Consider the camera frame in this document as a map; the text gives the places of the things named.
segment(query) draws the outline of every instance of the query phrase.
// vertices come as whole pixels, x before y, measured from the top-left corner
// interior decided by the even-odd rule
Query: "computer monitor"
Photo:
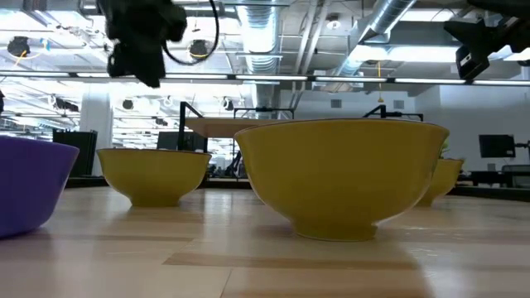
[[[515,141],[512,135],[481,135],[479,142],[482,158],[515,157]]]

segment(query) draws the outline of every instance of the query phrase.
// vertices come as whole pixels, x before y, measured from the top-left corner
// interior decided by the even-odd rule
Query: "purple bowl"
[[[0,238],[50,219],[79,149],[0,136]]]

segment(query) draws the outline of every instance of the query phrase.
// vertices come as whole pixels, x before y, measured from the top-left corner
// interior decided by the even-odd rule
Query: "bowl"
[[[76,147],[0,136],[0,238],[50,219],[78,153]]]
[[[211,155],[186,151],[98,150],[108,184],[135,207],[172,207],[205,177]]]
[[[330,119],[253,127],[235,138],[254,191],[297,233],[362,241],[423,196],[448,135],[412,121]]]
[[[438,160],[431,185],[417,206],[429,207],[436,198],[447,195],[455,187],[463,164],[462,160]]]

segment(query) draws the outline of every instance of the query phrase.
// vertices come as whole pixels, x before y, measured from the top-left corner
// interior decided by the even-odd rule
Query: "light wood surface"
[[[236,132],[265,124],[292,120],[276,119],[230,119],[230,118],[187,118],[185,125],[203,137],[234,137]]]
[[[0,296],[523,298],[529,253],[520,202],[441,199],[373,241],[328,243],[294,235],[249,190],[197,190],[172,209],[66,190],[44,228],[0,241]]]

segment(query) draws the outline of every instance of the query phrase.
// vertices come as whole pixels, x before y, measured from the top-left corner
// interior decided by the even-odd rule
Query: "yellow bowl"
[[[211,155],[184,151],[98,150],[105,179],[136,207],[176,206],[203,180]]]
[[[462,160],[440,159],[436,165],[431,185],[417,206],[429,207],[436,198],[447,195],[455,187],[463,164]]]
[[[236,140],[257,195],[300,235],[362,241],[422,197],[448,135],[426,123],[330,119],[253,127]]]

